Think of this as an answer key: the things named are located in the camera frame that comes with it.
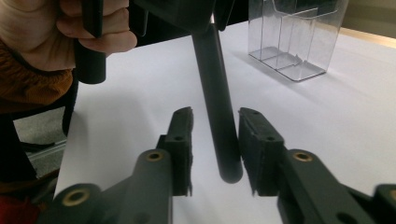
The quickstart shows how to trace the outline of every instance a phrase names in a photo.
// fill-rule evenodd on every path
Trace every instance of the brown sleeve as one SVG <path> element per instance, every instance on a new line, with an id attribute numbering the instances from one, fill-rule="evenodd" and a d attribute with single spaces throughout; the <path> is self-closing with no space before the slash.
<path id="1" fill-rule="evenodd" d="M 28 69 L 0 40 L 0 114 L 50 105 L 67 92 L 72 81 L 71 70 Z"/>

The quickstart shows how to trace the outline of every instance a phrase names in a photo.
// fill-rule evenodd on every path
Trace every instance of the clear plastic container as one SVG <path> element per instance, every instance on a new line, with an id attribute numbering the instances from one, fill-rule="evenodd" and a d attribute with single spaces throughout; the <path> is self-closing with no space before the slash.
<path id="1" fill-rule="evenodd" d="M 249 55 L 294 81 L 326 73 L 347 3 L 249 0 Z"/>

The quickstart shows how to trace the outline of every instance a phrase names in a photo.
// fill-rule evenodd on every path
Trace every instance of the human hand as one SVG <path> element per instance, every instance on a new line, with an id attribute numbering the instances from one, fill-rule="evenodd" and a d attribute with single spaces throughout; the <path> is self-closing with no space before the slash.
<path id="1" fill-rule="evenodd" d="M 96 39 L 82 27 L 81 0 L 0 0 L 0 39 L 34 68 L 73 68 L 73 38 L 106 55 L 134 48 L 128 4 L 104 0 L 103 35 Z"/>

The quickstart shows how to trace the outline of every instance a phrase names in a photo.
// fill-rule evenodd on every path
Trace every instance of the white table surface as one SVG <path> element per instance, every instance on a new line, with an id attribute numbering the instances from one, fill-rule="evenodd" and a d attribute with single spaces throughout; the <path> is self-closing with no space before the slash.
<path id="1" fill-rule="evenodd" d="M 343 184 L 372 195 L 396 183 L 396 49 L 340 35 L 328 73 L 294 83 L 248 56 L 247 22 L 220 37 L 236 125 L 240 107 L 258 110 L 287 148 L 315 153 Z M 56 191 L 129 176 L 185 106 L 193 194 L 174 198 L 174 223 L 281 223 L 276 198 L 253 197 L 246 172 L 233 185 L 219 177 L 190 37 L 114 54 L 106 82 L 80 85 Z"/>

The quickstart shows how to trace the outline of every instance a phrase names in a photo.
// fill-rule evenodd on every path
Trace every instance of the transparent plastic box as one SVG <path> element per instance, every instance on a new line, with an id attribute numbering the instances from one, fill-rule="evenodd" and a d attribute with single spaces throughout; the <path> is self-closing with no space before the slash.
<path id="1" fill-rule="evenodd" d="M 293 81 L 326 73 L 347 3 L 249 0 L 249 55 Z"/>

